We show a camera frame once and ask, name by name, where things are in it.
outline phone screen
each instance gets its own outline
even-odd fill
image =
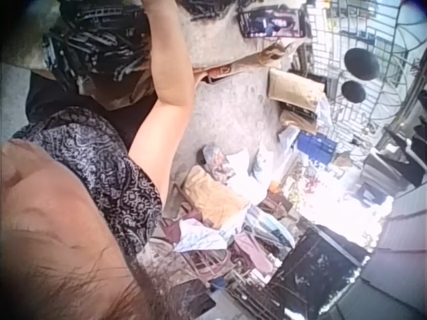
[[[263,7],[240,13],[238,20],[243,36],[248,38],[306,36],[304,13],[299,9]]]

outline round black object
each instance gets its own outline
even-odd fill
[[[366,92],[363,86],[356,81],[350,80],[344,82],[341,86],[342,95],[352,103],[361,103],[366,98]]]
[[[373,80],[380,75],[380,64],[375,55],[365,49],[352,48],[344,56],[348,72],[360,80]]]

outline metal grate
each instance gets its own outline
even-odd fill
[[[337,152],[351,151],[353,162],[361,166],[419,75],[419,60],[427,48],[426,19],[400,0],[313,2],[306,6],[313,41],[306,45],[304,73],[327,83],[334,122],[319,131],[338,142]],[[344,55],[354,47],[377,56],[381,72],[377,79],[361,81],[346,71]],[[365,101],[351,103],[342,96],[341,86],[348,80],[363,84]],[[362,138],[360,146],[351,144],[354,135]]]

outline fabric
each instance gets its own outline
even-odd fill
[[[107,111],[92,97],[64,92],[58,82],[31,73],[25,114],[28,122],[35,123],[44,121],[68,107],[78,105],[108,120],[129,150],[141,123],[148,116],[156,100],[157,96],[151,95],[130,107]]]
[[[201,212],[203,222],[206,224],[209,221],[212,228],[217,230],[248,205],[248,200],[213,180],[199,165],[194,166],[188,173],[183,191]]]
[[[136,258],[161,217],[161,199],[104,118],[69,107],[44,121],[30,123],[13,137],[41,146],[72,170],[86,186],[125,256]]]
[[[196,219],[180,220],[179,229],[181,239],[173,248],[176,252],[227,249],[227,242],[218,230],[205,227]]]
[[[240,233],[234,236],[234,241],[239,248],[249,255],[255,268],[264,275],[273,272],[273,264],[268,260],[267,255],[261,250],[259,245],[254,243],[255,240],[250,239],[246,233]]]

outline black and white patterned fabric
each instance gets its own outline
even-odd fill
[[[143,250],[161,217],[161,200],[109,122],[69,107],[13,138],[41,146],[83,181],[125,255],[135,257]]]

